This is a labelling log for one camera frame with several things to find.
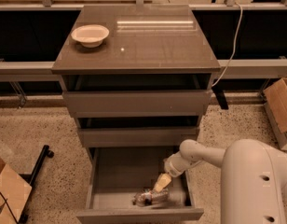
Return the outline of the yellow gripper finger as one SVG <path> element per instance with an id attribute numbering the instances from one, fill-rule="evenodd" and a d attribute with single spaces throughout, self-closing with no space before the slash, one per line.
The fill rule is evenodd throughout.
<path id="1" fill-rule="evenodd" d="M 171 176 L 169 174 L 161 174 L 158 177 L 156 184 L 153 187 L 153 190 L 156 192 L 161 192 L 166 188 L 171 182 Z"/>

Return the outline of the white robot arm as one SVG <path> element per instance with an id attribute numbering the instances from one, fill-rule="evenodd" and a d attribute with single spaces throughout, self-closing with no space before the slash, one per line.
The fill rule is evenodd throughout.
<path id="1" fill-rule="evenodd" d="M 154 191 L 203 161 L 221 169 L 221 224 L 286 224 L 287 154 L 258 140 L 240 139 L 226 149 L 184 140 L 164 161 Z"/>

